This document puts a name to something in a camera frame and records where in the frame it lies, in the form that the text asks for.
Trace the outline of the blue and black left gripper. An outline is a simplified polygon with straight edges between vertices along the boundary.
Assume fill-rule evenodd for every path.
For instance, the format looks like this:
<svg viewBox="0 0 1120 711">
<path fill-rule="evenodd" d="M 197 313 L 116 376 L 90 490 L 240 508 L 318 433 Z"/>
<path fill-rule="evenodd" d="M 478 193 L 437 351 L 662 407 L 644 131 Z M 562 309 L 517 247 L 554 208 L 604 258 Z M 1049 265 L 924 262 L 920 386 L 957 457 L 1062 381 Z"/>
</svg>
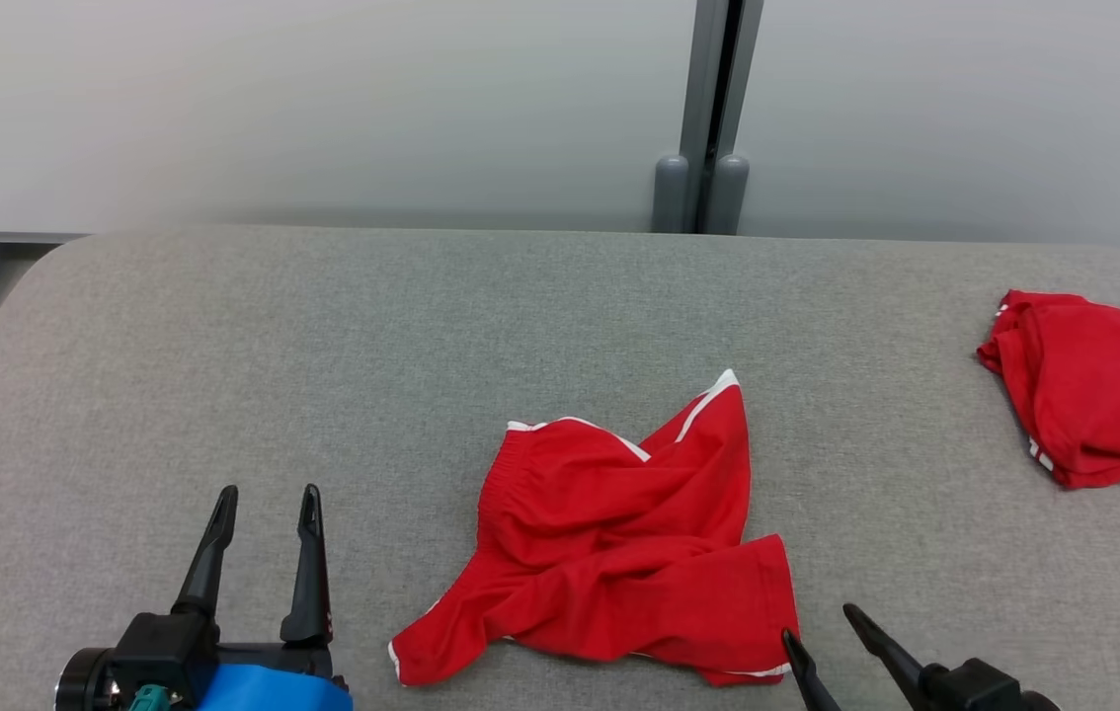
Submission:
<svg viewBox="0 0 1120 711">
<path fill-rule="evenodd" d="M 172 615 L 216 615 L 224 554 L 234 535 L 237 486 L 225 486 L 200 535 Z M 297 523 L 298 565 L 282 643 L 220 645 L 218 667 L 199 710 L 352 710 L 353 698 L 335 674 L 329 573 L 321 492 L 304 486 Z"/>
</svg>

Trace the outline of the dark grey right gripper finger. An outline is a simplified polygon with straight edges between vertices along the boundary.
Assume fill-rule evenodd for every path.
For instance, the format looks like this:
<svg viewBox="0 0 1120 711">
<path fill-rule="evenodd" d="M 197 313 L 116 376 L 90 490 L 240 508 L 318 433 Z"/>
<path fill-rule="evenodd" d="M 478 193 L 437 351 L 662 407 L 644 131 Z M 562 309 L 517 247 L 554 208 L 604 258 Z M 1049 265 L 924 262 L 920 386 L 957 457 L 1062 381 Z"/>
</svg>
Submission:
<svg viewBox="0 0 1120 711">
<path fill-rule="evenodd" d="M 844 618 L 864 645 L 864 649 L 881 662 L 912 710 L 930 710 L 928 699 L 921 685 L 924 666 L 885 633 L 880 625 L 872 621 L 858 604 L 844 604 L 841 611 L 844 612 Z"/>
<path fill-rule="evenodd" d="M 781 639 L 805 708 L 810 711 L 840 711 L 836 699 L 819 679 L 816 662 L 810 656 L 799 636 L 790 627 L 785 627 L 781 633 Z"/>
</svg>

